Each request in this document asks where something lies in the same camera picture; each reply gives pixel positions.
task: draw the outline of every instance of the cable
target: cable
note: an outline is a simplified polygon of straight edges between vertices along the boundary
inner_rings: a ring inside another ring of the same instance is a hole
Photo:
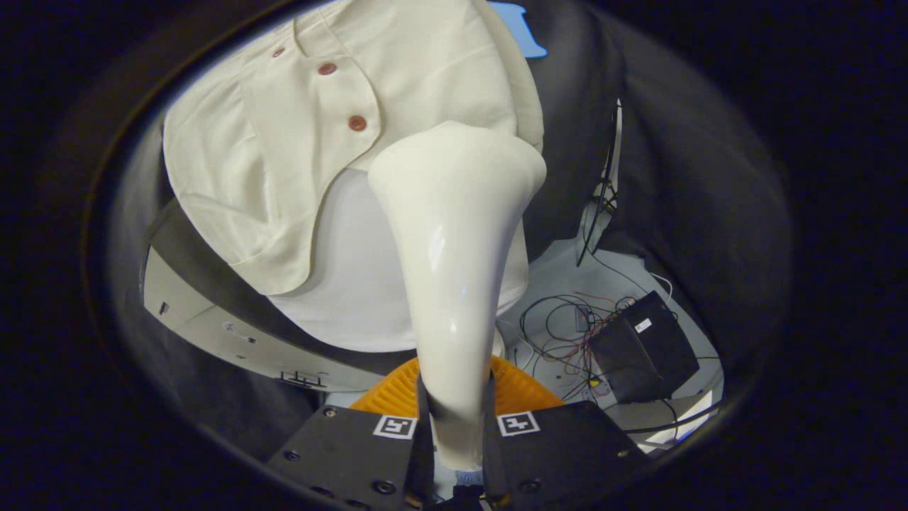
[[[599,190],[599,202],[596,204],[596,214],[593,215],[593,223],[590,224],[590,226],[589,226],[589,234],[587,234],[584,237],[583,250],[580,251],[580,258],[577,260],[577,267],[580,267],[580,263],[583,262],[583,256],[587,253],[587,250],[589,248],[589,241],[591,239],[593,239],[593,231],[596,230],[596,221],[599,219],[599,211],[602,209],[602,201],[605,200],[605,198],[606,198],[606,183],[611,181],[612,158],[615,155],[615,144],[617,141],[617,123],[614,123],[612,125],[611,135],[612,135],[611,136],[612,143],[608,148],[608,155],[606,156],[606,166],[605,166],[605,169],[603,169],[604,172],[603,172],[602,178],[600,180],[602,189]]]
[[[672,436],[672,440],[677,440],[677,439],[678,439],[678,426],[677,426],[677,424],[678,424],[678,413],[675,411],[675,407],[674,407],[674,406],[671,406],[671,404],[669,404],[667,400],[663,399],[663,400],[662,400],[662,403],[663,403],[665,406],[668,406],[668,409],[672,411],[672,423],[675,425],[675,435]]]
[[[658,276],[658,275],[654,274],[653,272],[649,272],[649,274],[654,276],[655,278],[661,280],[662,282],[665,282],[666,284],[668,284],[668,299],[671,300],[672,292],[675,290],[675,287],[672,286],[672,283],[667,278],[665,278],[663,276]]]
[[[719,405],[721,405],[721,404],[722,404],[722,401],[717,401],[717,402],[713,403],[712,405],[710,405],[709,408],[707,408],[701,412],[697,412],[686,419],[675,421],[675,423],[673,423],[673,424],[665,424],[665,425],[653,426],[653,427],[640,427],[638,429],[625,429],[624,432],[628,435],[633,435],[636,433],[657,433],[659,431],[665,431],[672,427],[683,426],[685,424],[696,421],[698,418],[700,418],[702,416],[708,415],[708,414],[716,411],[717,408],[719,407]]]
[[[500,321],[501,323],[504,323],[505,325],[508,325],[508,326],[510,326],[511,328],[513,328],[513,329],[514,329],[514,333],[517,334],[517,338],[520,339],[521,341],[523,341],[523,343],[524,343],[525,345],[529,346],[529,349],[530,349],[531,351],[529,352],[529,356],[527,357],[527,361],[524,362],[524,363],[523,363],[523,366],[520,368],[521,371],[526,371],[526,370],[527,370],[527,366],[529,366],[529,361],[532,360],[532,359],[533,359],[533,355],[536,354],[536,349],[534,349],[534,346],[533,346],[532,344],[530,344],[529,341],[528,341],[527,339],[525,339],[525,338],[520,334],[520,331],[518,330],[518,328],[517,328],[516,326],[514,326],[513,323],[511,323],[510,321],[505,321],[504,319],[496,319],[496,321]],[[514,355],[514,364],[516,364],[516,363],[517,363],[517,354],[516,354],[516,352],[515,352],[515,355]]]
[[[613,267],[611,267],[611,266],[609,266],[609,265],[603,263],[601,260],[599,260],[599,258],[596,257],[596,254],[593,254],[593,251],[587,249],[587,252],[589,252],[589,255],[590,255],[593,259],[596,259],[596,262],[598,262],[598,263],[601,264],[602,266],[604,266],[604,267],[606,267],[606,268],[612,270],[613,272],[619,274],[620,276],[623,276],[624,278],[626,278],[627,280],[629,280],[634,286],[639,287],[640,290],[643,291],[644,293],[647,292],[646,289],[645,289],[643,286],[641,286],[640,284],[638,284],[636,280],[634,280],[633,278],[631,278],[631,277],[629,277],[629,276],[626,276],[625,274],[623,274],[623,273],[617,271],[615,268],[613,268]]]
[[[605,300],[605,301],[607,301],[607,302],[611,302],[613,306],[617,306],[617,304],[615,303],[615,300],[613,300],[613,299],[611,299],[611,298],[605,298],[604,296],[587,295],[586,293],[580,293],[579,291],[571,291],[571,293],[573,293],[574,295],[580,295],[580,296],[586,296],[586,297],[589,297],[589,298],[595,298],[596,300]]]

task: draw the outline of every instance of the red wire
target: red wire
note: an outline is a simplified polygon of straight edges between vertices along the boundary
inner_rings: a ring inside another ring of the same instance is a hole
[[[617,306],[617,304],[615,303],[615,300],[613,300],[611,298],[605,298],[604,296],[588,295],[586,293],[580,293],[579,291],[571,291],[571,293],[573,293],[575,295],[589,296],[590,298],[595,298],[596,300],[605,300],[607,302],[611,302],[613,306]]]

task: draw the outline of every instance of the black wire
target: black wire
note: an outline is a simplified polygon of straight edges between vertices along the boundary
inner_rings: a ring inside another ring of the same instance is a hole
[[[608,156],[606,157],[606,172],[602,176],[601,184],[602,189],[599,191],[599,202],[596,204],[596,214],[593,216],[593,223],[589,226],[589,234],[584,237],[583,240],[583,250],[580,251],[580,258],[577,260],[577,267],[580,267],[580,263],[583,262],[583,255],[587,252],[589,247],[589,240],[593,239],[593,231],[596,229],[596,221],[599,219],[599,210],[602,208],[602,201],[606,198],[606,183],[611,181],[612,177],[612,158],[615,156],[615,142],[617,138],[617,123],[612,123],[611,134],[611,145],[608,148]]]
[[[628,435],[633,435],[634,433],[657,433],[659,431],[665,431],[672,427],[683,426],[685,424],[696,421],[698,418],[700,418],[702,416],[708,415],[708,414],[716,411],[717,408],[719,407],[719,405],[721,405],[721,404],[722,404],[721,401],[713,403],[709,408],[703,410],[702,412],[697,412],[686,419],[675,421],[673,424],[664,424],[661,426],[653,426],[653,427],[640,427],[638,429],[625,429],[624,432]]]
[[[678,424],[678,413],[675,411],[675,407],[674,407],[674,406],[671,406],[671,404],[668,403],[668,401],[666,401],[665,399],[662,400],[662,403],[663,403],[665,406],[668,406],[668,409],[672,411],[672,424],[675,425],[675,435],[672,437],[672,440],[677,440],[677,439],[678,439],[678,426],[677,426],[677,424]]]
[[[638,284],[636,280],[634,280],[633,278],[631,278],[631,277],[629,277],[629,276],[626,276],[625,274],[623,274],[623,273],[617,271],[615,268],[613,268],[613,267],[611,267],[611,266],[609,266],[609,265],[603,263],[601,260],[599,260],[599,258],[596,257],[596,254],[593,254],[593,251],[592,251],[592,250],[587,249],[587,252],[589,252],[589,255],[590,255],[593,259],[596,259],[596,262],[597,262],[597,263],[599,263],[599,264],[601,264],[602,266],[604,266],[604,267],[606,267],[606,268],[612,270],[613,272],[619,274],[620,276],[623,276],[624,278],[626,278],[627,280],[629,280],[634,286],[639,287],[640,290],[643,291],[644,293],[647,292],[646,289],[644,289],[643,286],[641,286],[640,284]]]

